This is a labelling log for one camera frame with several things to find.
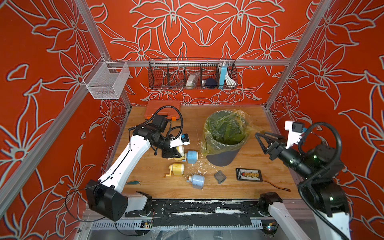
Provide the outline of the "blue pencil sharpener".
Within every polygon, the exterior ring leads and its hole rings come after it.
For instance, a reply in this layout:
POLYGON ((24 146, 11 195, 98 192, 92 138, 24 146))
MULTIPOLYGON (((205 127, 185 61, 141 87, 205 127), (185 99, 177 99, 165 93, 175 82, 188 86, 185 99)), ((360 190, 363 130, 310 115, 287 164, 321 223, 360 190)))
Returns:
POLYGON ((192 184, 193 188, 202 190, 205 184, 205 177, 202 175, 193 174, 188 177, 187 183, 192 184))
POLYGON ((199 159, 199 153, 197 151, 188 151, 185 157, 188 164, 196 164, 199 159))

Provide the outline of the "clear grey sharpener tray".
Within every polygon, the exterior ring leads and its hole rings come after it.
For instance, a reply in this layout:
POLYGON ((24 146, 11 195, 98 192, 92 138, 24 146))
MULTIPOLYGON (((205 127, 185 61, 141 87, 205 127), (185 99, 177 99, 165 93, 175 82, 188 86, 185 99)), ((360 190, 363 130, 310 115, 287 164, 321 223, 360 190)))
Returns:
POLYGON ((216 179, 216 181, 220 185, 227 179, 227 176, 222 171, 217 171, 214 174, 214 178, 216 179))

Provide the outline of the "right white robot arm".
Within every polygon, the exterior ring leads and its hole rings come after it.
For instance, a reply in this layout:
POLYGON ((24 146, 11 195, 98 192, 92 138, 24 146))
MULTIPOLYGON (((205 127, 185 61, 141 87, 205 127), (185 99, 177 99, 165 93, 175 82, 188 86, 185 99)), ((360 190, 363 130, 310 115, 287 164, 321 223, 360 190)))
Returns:
POLYGON ((345 167, 341 161, 342 139, 330 124, 317 122, 305 128, 304 123, 286 121, 288 137, 269 132, 256 133, 261 149, 270 160, 279 159, 302 178, 298 193, 313 212, 322 240, 349 240, 350 209, 345 191, 334 177, 345 167), (303 144, 317 127, 325 127, 335 138, 335 147, 326 141, 305 152, 303 144))

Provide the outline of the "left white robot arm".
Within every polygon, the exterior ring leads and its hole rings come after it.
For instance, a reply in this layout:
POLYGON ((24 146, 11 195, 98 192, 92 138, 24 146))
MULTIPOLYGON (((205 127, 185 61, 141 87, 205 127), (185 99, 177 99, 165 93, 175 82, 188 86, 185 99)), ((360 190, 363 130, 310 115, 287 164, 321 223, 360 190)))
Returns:
POLYGON ((90 180, 83 189, 89 208, 114 222, 125 213, 151 210, 150 197, 136 192, 123 195, 126 182, 142 156, 153 149, 162 158, 181 158, 190 144, 183 132, 184 119, 174 106, 160 107, 143 123, 129 128, 130 140, 113 165, 98 180, 90 180))

